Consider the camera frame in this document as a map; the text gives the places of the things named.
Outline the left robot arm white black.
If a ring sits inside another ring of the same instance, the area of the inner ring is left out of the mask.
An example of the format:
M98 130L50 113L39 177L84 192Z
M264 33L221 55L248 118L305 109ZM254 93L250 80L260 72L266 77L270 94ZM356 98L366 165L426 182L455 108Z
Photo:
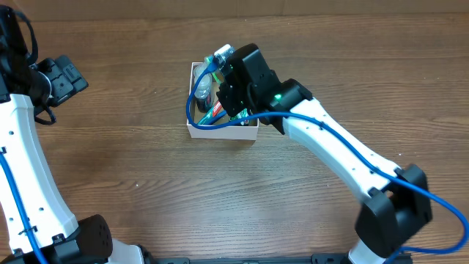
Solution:
M39 62L37 41L26 47L20 11L1 6L1 207L12 250L5 263L155 263L143 246L112 238L105 219L77 220L53 180L38 124L88 82L62 55Z

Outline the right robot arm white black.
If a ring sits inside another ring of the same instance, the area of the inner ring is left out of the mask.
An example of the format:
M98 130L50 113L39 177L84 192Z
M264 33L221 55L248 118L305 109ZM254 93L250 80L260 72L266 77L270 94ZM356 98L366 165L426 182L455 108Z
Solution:
M224 77L217 93L229 116L250 110L265 125L307 147L338 175L361 204L350 263L392 263L398 249L432 220L429 198L398 180L428 189L423 170L402 169L345 130L298 81L280 81L255 44L214 53Z

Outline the green Colgate toothpaste tube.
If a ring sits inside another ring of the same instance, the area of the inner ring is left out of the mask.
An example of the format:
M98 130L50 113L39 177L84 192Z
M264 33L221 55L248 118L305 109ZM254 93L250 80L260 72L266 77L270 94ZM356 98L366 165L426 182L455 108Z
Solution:
M197 122L198 125L211 125L215 122L217 116L223 111L223 106L217 100L208 112Z

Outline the green white toothbrush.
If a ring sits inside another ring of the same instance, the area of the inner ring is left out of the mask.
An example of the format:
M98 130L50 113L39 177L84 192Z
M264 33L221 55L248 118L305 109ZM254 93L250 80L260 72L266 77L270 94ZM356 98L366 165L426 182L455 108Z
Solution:
M212 61L214 60L214 56L213 55L209 55L209 56L206 56L204 58L204 61L207 63L207 64L210 64ZM217 83L217 84L222 84L224 82L224 77L222 76L220 70L216 70L214 71L213 73L211 73L212 77L213 77L213 80Z

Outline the green Dettol soap packet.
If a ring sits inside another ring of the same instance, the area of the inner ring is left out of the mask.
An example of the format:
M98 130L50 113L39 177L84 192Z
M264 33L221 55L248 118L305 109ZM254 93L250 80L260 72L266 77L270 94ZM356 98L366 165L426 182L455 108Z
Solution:
M229 121L231 122L231 121L239 120L239 122L237 123L237 126L248 126L249 121L248 120L243 120L243 118L248 117L248 116L249 116L249 110L248 109L243 109L241 112L239 112L234 117L230 117Z

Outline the blue disposable razor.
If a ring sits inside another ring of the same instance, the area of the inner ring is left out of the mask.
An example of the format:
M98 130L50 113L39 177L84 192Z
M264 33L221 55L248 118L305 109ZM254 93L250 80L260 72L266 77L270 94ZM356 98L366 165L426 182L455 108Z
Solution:
M206 121L206 125L214 125L217 121L223 118L226 115L226 111L221 111L216 116L212 117L210 120Z

